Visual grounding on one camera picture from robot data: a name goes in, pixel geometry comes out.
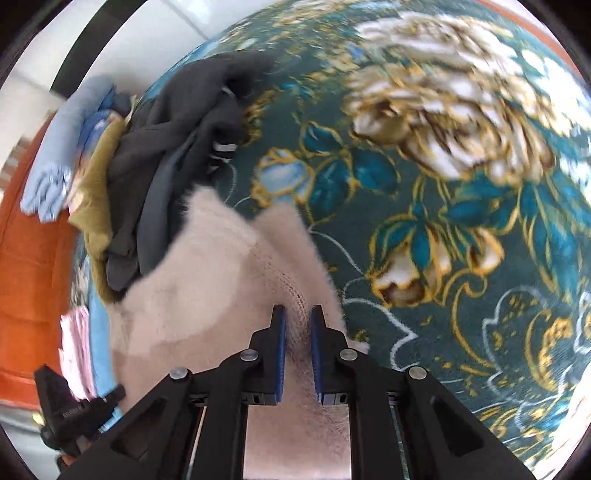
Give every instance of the pink cloth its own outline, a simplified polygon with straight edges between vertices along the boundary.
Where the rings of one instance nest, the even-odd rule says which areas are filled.
[[[96,397],[90,356],[88,309],[78,307],[61,316],[61,374],[79,400]]]

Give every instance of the metal screw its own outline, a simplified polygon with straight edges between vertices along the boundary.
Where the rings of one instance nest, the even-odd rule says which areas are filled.
[[[245,362],[254,362],[258,358],[258,352],[252,348],[248,348],[240,352],[240,359]]]
[[[189,370],[185,367],[174,367],[168,374],[173,380],[182,380],[187,376]]]
[[[355,350],[353,350],[352,348],[343,348],[340,351],[339,356],[343,360],[346,360],[348,362],[352,362],[353,360],[355,360],[357,358],[357,352]]]
[[[415,380],[423,380],[427,376],[427,371],[423,367],[411,367],[408,374]]]

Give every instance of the olive green cloth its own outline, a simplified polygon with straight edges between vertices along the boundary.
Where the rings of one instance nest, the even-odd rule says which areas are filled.
[[[70,203],[69,222],[83,233],[92,280],[100,299],[105,303],[119,299],[106,281],[105,250],[113,238],[106,171],[126,127],[125,120],[121,118],[114,120],[105,129]]]

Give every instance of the pile of clothes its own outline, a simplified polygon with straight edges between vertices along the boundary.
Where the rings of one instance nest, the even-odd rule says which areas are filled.
[[[151,272],[184,223],[184,202],[246,139],[243,109],[272,58],[225,53],[180,68],[132,109],[110,78],[83,82],[51,121],[21,200],[54,222],[68,208],[105,303]]]

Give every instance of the pink fuzzy sweater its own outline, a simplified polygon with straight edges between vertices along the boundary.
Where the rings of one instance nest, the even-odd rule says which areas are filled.
[[[113,306],[113,367],[129,409],[175,366],[214,368],[287,308],[285,387],[277,407],[251,407],[245,478],[350,478],[346,407],[314,397],[308,314],[321,304],[345,331],[329,276],[296,209],[277,205],[252,223],[211,189],[189,200],[187,225],[160,266]],[[358,349],[364,345],[350,342]]]

